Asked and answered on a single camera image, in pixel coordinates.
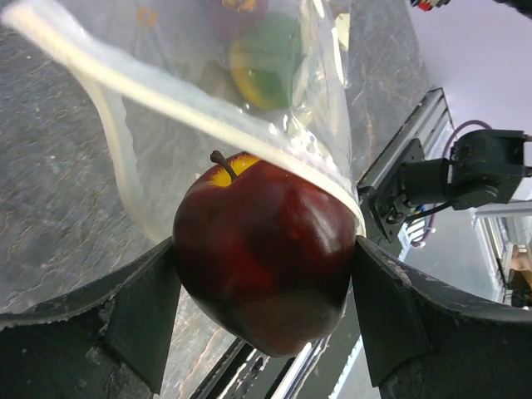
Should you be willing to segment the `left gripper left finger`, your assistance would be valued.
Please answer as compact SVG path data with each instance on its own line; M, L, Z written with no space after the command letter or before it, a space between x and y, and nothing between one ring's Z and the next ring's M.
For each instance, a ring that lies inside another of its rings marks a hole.
M152 398L180 296L170 239L23 313L1 316L3 398Z

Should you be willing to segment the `clear polka dot zip bag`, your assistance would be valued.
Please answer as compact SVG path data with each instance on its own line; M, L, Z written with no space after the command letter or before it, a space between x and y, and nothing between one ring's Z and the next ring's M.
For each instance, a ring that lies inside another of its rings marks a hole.
M324 189L362 217L352 181L345 95L347 1L270 1L275 47L298 47L288 101L268 109L235 85L229 39L254 20L240 2L16 1L10 27L80 82L101 118L121 201L158 241L209 145L260 155Z

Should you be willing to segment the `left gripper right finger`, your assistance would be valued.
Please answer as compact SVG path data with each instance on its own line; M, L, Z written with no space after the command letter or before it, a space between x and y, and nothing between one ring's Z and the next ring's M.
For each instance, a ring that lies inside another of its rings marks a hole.
M531 313L459 290L357 236L352 284L383 398L529 398Z

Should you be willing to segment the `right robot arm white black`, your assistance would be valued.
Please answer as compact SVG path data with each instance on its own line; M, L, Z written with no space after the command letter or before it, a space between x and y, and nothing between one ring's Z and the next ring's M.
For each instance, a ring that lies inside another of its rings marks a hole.
M405 223L433 219L444 209L507 204L531 176L523 131L478 130L459 138L449 155L428 160L411 140L384 176L359 190L367 237L393 243Z

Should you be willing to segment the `dark purple fake fruit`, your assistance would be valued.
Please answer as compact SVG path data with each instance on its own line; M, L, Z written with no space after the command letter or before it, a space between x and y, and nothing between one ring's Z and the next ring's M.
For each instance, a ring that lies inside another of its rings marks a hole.
M214 151L210 161L175 213L177 274L221 327L270 357L293 357L339 323L356 217L249 153Z

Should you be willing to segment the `small green fake fruit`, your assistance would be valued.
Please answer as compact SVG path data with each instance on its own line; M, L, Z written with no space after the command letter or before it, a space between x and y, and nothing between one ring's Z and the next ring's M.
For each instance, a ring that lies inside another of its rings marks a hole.
M229 69L238 90L248 103L268 111L291 106L302 59L299 20L283 12L267 13L229 49Z

